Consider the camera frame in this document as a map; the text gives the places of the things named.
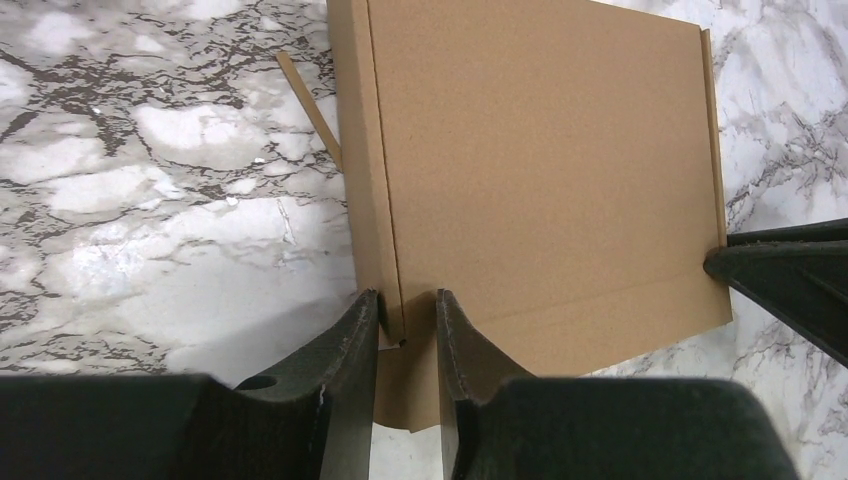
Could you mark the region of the brown cardboard box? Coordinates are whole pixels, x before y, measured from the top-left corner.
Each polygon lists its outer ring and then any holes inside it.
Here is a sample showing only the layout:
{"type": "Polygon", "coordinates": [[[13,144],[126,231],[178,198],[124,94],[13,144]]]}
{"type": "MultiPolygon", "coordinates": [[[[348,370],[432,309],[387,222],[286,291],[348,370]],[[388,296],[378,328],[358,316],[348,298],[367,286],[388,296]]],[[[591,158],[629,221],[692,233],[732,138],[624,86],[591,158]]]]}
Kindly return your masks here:
{"type": "Polygon", "coordinates": [[[709,33],[595,1],[331,1],[357,285],[385,320],[375,420],[438,424],[435,301],[537,375],[727,323],[709,33]]]}

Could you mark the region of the small cardboard scrap strip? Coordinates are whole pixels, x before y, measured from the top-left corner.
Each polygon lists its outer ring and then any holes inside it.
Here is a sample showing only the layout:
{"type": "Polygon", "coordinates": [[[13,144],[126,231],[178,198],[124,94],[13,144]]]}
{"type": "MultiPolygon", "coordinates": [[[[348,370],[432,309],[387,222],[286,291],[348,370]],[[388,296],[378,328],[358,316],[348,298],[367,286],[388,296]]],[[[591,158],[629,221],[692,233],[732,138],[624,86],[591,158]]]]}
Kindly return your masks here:
{"type": "Polygon", "coordinates": [[[277,52],[275,58],[337,169],[342,171],[343,162],[340,144],[318,107],[311,91],[298,72],[297,67],[285,51],[277,52]]]}

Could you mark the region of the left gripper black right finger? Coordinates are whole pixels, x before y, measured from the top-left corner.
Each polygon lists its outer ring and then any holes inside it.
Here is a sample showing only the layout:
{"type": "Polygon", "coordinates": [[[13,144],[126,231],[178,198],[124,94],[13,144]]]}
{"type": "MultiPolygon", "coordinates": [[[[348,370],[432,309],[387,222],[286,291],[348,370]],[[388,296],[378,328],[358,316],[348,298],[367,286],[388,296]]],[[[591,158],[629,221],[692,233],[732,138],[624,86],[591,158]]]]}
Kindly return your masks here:
{"type": "Polygon", "coordinates": [[[448,479],[794,479],[742,385],[703,378],[540,378],[435,302],[448,479]]]}

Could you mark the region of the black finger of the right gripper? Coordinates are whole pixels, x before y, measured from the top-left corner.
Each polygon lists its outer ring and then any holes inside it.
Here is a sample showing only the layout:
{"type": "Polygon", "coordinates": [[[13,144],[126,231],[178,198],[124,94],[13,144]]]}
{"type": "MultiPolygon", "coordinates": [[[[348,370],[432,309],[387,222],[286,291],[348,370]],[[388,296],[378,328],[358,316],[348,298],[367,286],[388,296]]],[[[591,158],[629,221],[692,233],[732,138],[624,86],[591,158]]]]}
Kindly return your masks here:
{"type": "Polygon", "coordinates": [[[704,271],[847,364],[847,221],[731,234],[704,271]]]}

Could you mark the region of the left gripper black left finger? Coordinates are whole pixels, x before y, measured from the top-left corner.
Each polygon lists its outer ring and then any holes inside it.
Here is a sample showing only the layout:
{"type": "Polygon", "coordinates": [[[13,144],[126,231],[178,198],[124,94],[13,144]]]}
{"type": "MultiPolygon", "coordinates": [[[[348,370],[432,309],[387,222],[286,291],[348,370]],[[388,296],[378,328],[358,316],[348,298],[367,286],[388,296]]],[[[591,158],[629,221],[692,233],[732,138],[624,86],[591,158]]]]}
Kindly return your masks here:
{"type": "Polygon", "coordinates": [[[206,374],[5,376],[5,479],[365,479],[379,299],[234,388],[206,374]]]}

